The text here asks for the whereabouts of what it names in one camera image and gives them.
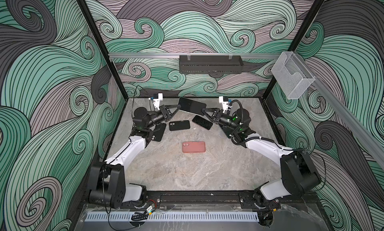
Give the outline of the black case edge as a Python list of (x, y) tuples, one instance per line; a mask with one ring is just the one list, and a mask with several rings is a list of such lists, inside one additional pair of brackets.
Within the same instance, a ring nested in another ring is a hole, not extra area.
[(154, 142), (160, 142), (164, 136), (164, 132), (166, 130), (167, 124), (166, 123), (160, 123), (157, 124), (154, 128), (153, 135), (151, 137), (151, 140)]

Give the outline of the pink phone case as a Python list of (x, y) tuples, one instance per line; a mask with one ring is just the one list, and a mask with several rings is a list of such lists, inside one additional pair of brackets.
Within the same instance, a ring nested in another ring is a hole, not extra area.
[(183, 142), (183, 153), (204, 153), (206, 151), (206, 144), (203, 141)]

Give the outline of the black case with camera hole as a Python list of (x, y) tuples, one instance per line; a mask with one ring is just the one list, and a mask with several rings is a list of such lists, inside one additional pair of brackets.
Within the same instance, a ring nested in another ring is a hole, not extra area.
[(190, 121), (189, 120), (183, 120), (183, 121), (172, 121), (169, 123), (169, 130), (171, 132), (173, 131), (182, 131), (182, 130), (188, 130), (191, 128)]

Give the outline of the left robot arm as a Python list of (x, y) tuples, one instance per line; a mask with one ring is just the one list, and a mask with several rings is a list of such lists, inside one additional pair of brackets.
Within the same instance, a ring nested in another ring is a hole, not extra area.
[(152, 127), (170, 121), (181, 105), (161, 105), (157, 111), (139, 107), (134, 111), (133, 128), (128, 141), (110, 158), (91, 167), (88, 203), (117, 209), (126, 202), (141, 202), (144, 186), (126, 183), (125, 172), (135, 157), (151, 142)]

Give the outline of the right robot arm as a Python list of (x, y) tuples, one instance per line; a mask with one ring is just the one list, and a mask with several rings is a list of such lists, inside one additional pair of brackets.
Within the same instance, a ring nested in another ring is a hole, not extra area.
[(282, 146), (253, 131), (249, 128), (251, 119), (247, 110), (240, 108), (232, 116), (219, 108), (205, 108), (202, 113), (210, 122), (224, 128), (234, 145), (255, 151), (280, 167), (280, 179), (255, 189), (258, 206), (285, 196), (301, 197), (321, 183), (322, 178), (307, 151)]

